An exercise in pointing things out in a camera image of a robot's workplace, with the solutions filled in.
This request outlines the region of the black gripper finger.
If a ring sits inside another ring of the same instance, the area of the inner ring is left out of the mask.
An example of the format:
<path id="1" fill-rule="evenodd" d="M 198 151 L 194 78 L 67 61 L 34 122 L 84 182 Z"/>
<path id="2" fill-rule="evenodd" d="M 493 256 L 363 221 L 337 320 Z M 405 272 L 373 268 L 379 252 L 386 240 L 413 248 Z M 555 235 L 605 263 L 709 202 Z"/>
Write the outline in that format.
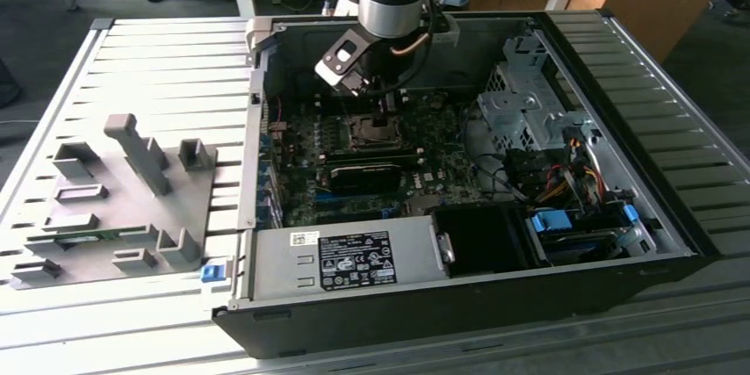
<path id="1" fill-rule="evenodd" d="M 390 91 L 378 96 L 375 103 L 375 111 L 373 112 L 373 125 L 385 127 L 394 123 L 399 116 L 399 93 Z"/>

